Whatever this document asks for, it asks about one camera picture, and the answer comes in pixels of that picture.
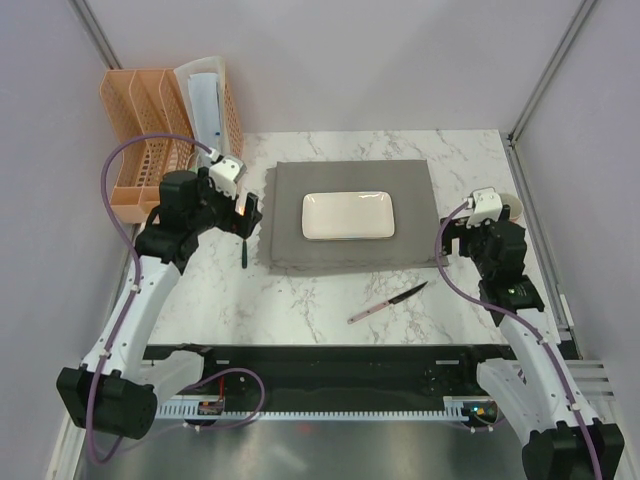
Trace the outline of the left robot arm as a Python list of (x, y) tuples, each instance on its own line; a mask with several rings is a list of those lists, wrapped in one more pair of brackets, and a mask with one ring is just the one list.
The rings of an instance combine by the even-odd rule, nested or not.
[(250, 194), (236, 207), (245, 170), (222, 162), (198, 172), (180, 170), (162, 180), (156, 206), (133, 248), (133, 265), (98, 340), (76, 368), (61, 370), (56, 388), (74, 424), (89, 432), (141, 439), (158, 406), (192, 387), (208, 393), (219, 369), (192, 346), (159, 364), (143, 357), (159, 314), (210, 229), (247, 239), (262, 215)]

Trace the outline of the gold fork green handle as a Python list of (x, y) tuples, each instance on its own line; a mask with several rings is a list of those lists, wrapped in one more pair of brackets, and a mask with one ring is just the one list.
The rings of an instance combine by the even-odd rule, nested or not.
[(248, 221), (250, 220), (250, 217), (248, 216), (247, 213), (247, 207), (243, 207), (243, 211), (242, 211), (242, 250), (241, 250), (241, 266), (242, 269), (247, 269), (248, 268)]

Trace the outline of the white rectangular plate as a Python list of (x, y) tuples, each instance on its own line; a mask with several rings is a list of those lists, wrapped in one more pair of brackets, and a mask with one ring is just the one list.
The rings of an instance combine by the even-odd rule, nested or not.
[(382, 191), (310, 193), (302, 200), (301, 228), (311, 241), (390, 239), (393, 201)]

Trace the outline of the grey scalloped placemat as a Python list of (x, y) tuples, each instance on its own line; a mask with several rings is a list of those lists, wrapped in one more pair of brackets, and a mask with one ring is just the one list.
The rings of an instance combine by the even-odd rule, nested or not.
[[(303, 198), (312, 193), (388, 193), (395, 233), (380, 240), (307, 240)], [(439, 217), (425, 160), (279, 162), (265, 176), (258, 261), (272, 270), (328, 275), (433, 268)]]

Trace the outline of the black knife pink handle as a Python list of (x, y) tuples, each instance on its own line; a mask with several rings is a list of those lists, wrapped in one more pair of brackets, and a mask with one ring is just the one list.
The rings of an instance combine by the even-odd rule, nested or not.
[(366, 309), (366, 310), (364, 310), (364, 311), (362, 311), (362, 312), (350, 317), (347, 320), (347, 324), (348, 325), (352, 325), (354, 323), (357, 323), (357, 322), (367, 318), (370, 315), (373, 315), (373, 314), (375, 314), (375, 313), (377, 313), (377, 312), (379, 312), (379, 311), (391, 306), (391, 305), (395, 305), (395, 304), (401, 303), (401, 302), (405, 301), (406, 299), (412, 297), (413, 295), (419, 293), (427, 285), (428, 285), (428, 281), (425, 281), (425, 282), (423, 282), (423, 283), (421, 283), (419, 285), (416, 285), (416, 286), (414, 286), (414, 287), (412, 287), (412, 288), (410, 288), (410, 289), (408, 289), (408, 290), (406, 290), (406, 291), (404, 291), (404, 292), (402, 292), (402, 293), (400, 293), (400, 294), (398, 294), (398, 295), (396, 295), (396, 296), (394, 296), (392, 298), (389, 298), (389, 299), (387, 299), (387, 300), (385, 300), (383, 302), (380, 302), (380, 303), (378, 303), (378, 304), (376, 304), (374, 306), (371, 306), (370, 308), (368, 308), (368, 309)]

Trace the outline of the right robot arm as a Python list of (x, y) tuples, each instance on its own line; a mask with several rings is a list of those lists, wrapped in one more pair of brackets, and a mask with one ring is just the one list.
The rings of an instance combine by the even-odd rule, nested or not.
[(544, 304), (524, 273), (524, 228), (503, 214), (472, 223), (454, 210), (440, 221), (436, 257), (451, 254), (454, 242), (480, 275), (480, 295), (467, 294), (447, 273), (442, 279), (491, 314), (519, 363), (513, 368), (504, 359), (472, 359), (458, 368), (460, 386), (473, 394), (486, 391), (497, 403), (521, 442), (527, 478), (614, 478), (625, 447), (623, 433), (591, 406), (539, 318)]

